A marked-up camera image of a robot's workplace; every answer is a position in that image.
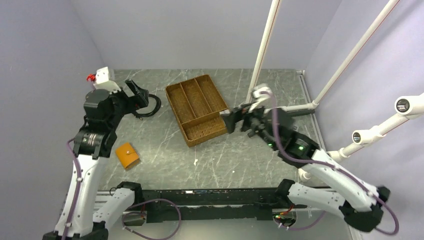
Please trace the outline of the orange leather card holder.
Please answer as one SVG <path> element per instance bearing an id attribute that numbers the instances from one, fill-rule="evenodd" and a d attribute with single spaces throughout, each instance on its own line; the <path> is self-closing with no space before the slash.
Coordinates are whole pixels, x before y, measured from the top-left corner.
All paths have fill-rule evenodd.
<path id="1" fill-rule="evenodd" d="M 124 170 L 129 170 L 140 162 L 140 156 L 135 148 L 126 142 L 115 150 L 115 154 Z"/>

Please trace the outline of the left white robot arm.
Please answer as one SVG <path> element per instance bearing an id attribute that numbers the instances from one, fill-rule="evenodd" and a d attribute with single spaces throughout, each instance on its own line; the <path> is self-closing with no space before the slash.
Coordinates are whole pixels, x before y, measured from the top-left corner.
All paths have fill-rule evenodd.
<path id="1" fill-rule="evenodd" d="M 132 80 L 125 84 L 132 96 L 121 87 L 99 87 L 86 95 L 84 124 L 68 148 L 73 161 L 70 186 L 59 220 L 53 231 L 43 235 L 44 240 L 106 240 L 126 209 L 137 210 L 143 205 L 141 185 L 123 182 L 116 194 L 95 211 L 101 176 L 117 140 L 116 129 L 127 114 L 140 118 L 137 111 L 147 107 L 151 97 L 148 90 Z"/>

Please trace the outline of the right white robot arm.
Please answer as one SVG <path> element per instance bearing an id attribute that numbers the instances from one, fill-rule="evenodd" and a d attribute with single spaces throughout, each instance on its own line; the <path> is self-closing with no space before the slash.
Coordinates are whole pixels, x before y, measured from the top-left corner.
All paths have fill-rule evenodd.
<path id="1" fill-rule="evenodd" d="M 265 113 L 264 107 L 250 107 L 243 104 L 219 113 L 228 133 L 233 133 L 241 121 L 242 132 L 248 132 L 249 137 L 259 136 L 285 163 L 318 177 L 332 189 L 315 189 L 283 179 L 275 191 L 280 207 L 307 205 L 341 217 L 359 231 L 377 229 L 384 214 L 382 206 L 390 195 L 388 188 L 370 185 L 352 175 L 315 141 L 297 132 L 294 119 L 282 109 Z"/>

